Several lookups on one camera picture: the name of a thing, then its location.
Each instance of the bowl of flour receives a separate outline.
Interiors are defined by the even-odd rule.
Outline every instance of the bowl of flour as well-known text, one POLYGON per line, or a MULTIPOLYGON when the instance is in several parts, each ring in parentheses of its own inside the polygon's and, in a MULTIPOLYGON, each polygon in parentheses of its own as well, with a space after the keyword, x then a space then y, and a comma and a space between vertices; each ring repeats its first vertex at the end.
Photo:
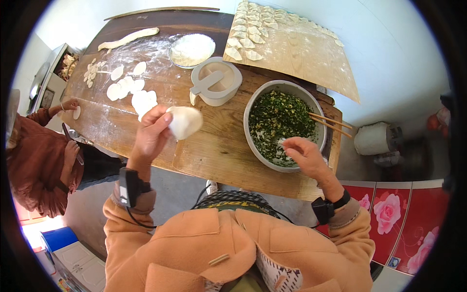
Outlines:
POLYGON ((216 43, 212 38, 203 34, 189 34, 172 44, 169 57, 178 67, 193 69, 209 59, 215 50, 216 43))

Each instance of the concrete floor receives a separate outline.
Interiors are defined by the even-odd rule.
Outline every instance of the concrete floor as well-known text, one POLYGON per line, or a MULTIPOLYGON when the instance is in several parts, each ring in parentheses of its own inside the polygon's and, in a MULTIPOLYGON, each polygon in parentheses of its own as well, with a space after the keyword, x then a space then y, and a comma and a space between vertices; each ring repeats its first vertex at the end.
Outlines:
MULTIPOLYGON (((379 170, 371 157, 355 152, 353 139, 341 139, 340 157, 336 176, 342 180, 378 180, 379 170)), ((155 225, 164 224, 170 217, 190 209, 205 187, 206 180, 152 167, 151 185, 157 191, 155 209, 151 213, 155 225)), ((219 185, 221 190, 237 188, 219 185)), ((113 191, 113 183, 102 183, 77 191, 68 197, 68 207, 63 220, 76 233, 78 239, 100 256, 106 258, 103 226, 106 218, 102 213, 105 200, 113 191)), ((307 201, 262 194, 268 203, 302 226, 316 225, 316 217, 307 201)))

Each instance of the wooden board with dumplings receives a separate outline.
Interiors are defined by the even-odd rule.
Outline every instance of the wooden board with dumplings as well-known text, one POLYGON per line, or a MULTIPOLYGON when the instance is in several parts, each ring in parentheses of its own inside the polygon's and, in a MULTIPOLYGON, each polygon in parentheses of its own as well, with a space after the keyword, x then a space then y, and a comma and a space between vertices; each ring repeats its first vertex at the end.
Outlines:
POLYGON ((359 103, 343 46, 334 32, 313 21, 242 0, 223 60, 289 74, 359 103))

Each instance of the woman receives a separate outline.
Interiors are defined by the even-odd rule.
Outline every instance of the woman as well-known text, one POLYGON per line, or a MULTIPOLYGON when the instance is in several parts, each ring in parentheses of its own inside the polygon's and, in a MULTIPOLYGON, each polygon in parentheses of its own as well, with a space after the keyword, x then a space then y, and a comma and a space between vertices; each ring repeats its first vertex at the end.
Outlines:
MULTIPOLYGON (((145 189, 150 162, 170 135, 172 116, 166 109, 158 105, 143 116, 128 160, 127 171, 137 171, 145 189)), ((303 173, 318 181, 328 200, 341 200, 344 188, 316 144, 293 137, 284 148, 303 173)), ((313 229, 275 218, 257 195, 238 192, 214 192, 151 235, 151 229, 142 225, 153 224, 149 213, 156 192, 142 193, 129 209, 121 198, 125 197, 120 197, 116 183, 104 204, 105 291, 371 290, 369 264, 375 243, 368 235, 370 214, 355 199, 334 211, 327 239, 313 229)))
MULTIPOLYGON (((19 91, 11 98, 19 99, 19 91)), ((120 159, 112 158, 96 148, 68 141, 66 136, 45 128, 61 110, 74 110, 78 100, 40 108, 37 113, 22 117, 14 102, 9 113, 7 134, 7 168, 13 196, 21 206, 53 218, 64 215, 68 195, 102 181, 118 179, 120 159), (81 153, 84 166, 77 162, 81 153)))

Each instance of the white cabinet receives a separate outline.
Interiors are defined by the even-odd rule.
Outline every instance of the white cabinet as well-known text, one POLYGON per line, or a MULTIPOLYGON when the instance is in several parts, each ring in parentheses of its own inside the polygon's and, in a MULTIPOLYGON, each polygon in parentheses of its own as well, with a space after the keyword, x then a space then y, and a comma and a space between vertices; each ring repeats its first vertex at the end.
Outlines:
POLYGON ((89 291, 100 292, 106 286, 106 263, 94 257, 75 269, 73 276, 89 291))
POLYGON ((74 242, 54 251, 55 256, 69 271, 74 271, 96 257, 80 242, 74 242))

